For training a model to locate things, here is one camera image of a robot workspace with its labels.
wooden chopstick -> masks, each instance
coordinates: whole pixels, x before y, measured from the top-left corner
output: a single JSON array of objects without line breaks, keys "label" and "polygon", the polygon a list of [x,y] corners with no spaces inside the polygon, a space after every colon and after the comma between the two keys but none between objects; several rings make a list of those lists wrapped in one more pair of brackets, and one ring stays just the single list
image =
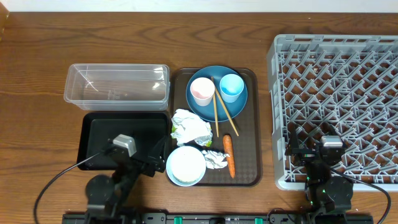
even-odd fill
[{"label": "wooden chopstick", "polygon": [[229,122],[230,122],[231,125],[232,125],[232,128],[234,128],[236,135],[239,136],[238,131],[237,131],[236,128],[235,128],[234,122],[232,121],[232,118],[231,118],[231,116],[229,115],[228,110],[226,109],[226,107],[225,107],[225,105],[224,105],[224,101],[223,101],[222,97],[220,96],[220,94],[218,93],[217,87],[216,87],[216,94],[217,94],[218,99],[219,99],[220,102],[221,102],[221,105],[222,105],[223,108],[224,108],[224,111],[225,111],[225,113],[226,113],[226,116],[228,117]]},{"label": "wooden chopstick", "polygon": [[218,137],[218,115],[217,115],[217,104],[216,104],[216,95],[213,94],[213,105],[214,105],[214,117],[216,119],[216,130],[217,130],[217,137]]}]

brown serving tray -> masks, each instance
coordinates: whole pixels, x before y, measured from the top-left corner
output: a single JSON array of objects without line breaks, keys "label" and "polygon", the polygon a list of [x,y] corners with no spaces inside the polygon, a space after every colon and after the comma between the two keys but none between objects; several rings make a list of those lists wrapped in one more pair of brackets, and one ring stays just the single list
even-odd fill
[{"label": "brown serving tray", "polygon": [[[183,68],[172,76],[170,99],[170,112],[174,115],[176,109],[190,110],[185,91],[189,79],[200,68]],[[219,134],[216,134],[216,125],[211,123],[213,131],[213,144],[210,149],[223,151],[223,136],[229,134],[232,137],[236,175],[232,179],[227,167],[223,169],[207,169],[205,176],[195,186],[240,186],[250,187],[256,185],[262,177],[261,148],[259,139],[259,112],[257,96],[256,75],[247,68],[235,68],[243,78],[248,88],[248,101],[240,114],[233,119],[238,130],[236,136],[229,121],[218,124]],[[177,148],[177,141],[172,141],[172,149]]]}]

white plastic crate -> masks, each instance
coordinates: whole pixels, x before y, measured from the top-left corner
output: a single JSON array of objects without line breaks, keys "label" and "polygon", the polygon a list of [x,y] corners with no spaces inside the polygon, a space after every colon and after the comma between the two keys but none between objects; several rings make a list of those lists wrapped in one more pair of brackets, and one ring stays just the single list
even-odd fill
[{"label": "white plastic crate", "polygon": [[327,121],[348,145],[335,169],[398,190],[398,36],[278,35],[267,63],[278,188],[303,190],[307,177],[284,156],[288,129],[317,142]]}]

crumpled napkin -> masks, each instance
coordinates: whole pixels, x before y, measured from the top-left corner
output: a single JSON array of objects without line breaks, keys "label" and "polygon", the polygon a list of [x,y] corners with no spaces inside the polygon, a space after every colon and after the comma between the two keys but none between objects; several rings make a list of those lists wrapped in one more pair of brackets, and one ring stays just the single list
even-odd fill
[{"label": "crumpled napkin", "polygon": [[201,153],[205,156],[206,167],[209,169],[221,169],[228,165],[227,161],[223,161],[225,158],[229,157],[228,154],[210,150],[203,150]]},{"label": "crumpled napkin", "polygon": [[200,146],[211,146],[213,133],[210,123],[204,122],[198,115],[178,109],[175,111],[172,122],[171,137],[177,139],[178,146],[183,146],[184,143],[192,140]]}]

orange carrot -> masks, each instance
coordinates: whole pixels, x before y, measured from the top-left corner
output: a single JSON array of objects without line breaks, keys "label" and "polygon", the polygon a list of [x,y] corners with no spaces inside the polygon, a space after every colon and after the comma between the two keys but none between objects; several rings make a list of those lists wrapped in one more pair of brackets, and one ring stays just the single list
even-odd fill
[{"label": "orange carrot", "polygon": [[232,139],[229,135],[224,135],[223,137],[224,144],[224,152],[229,154],[229,157],[226,158],[228,162],[229,174],[231,174],[232,178],[235,178],[235,161],[234,161],[234,152],[232,148]]}]

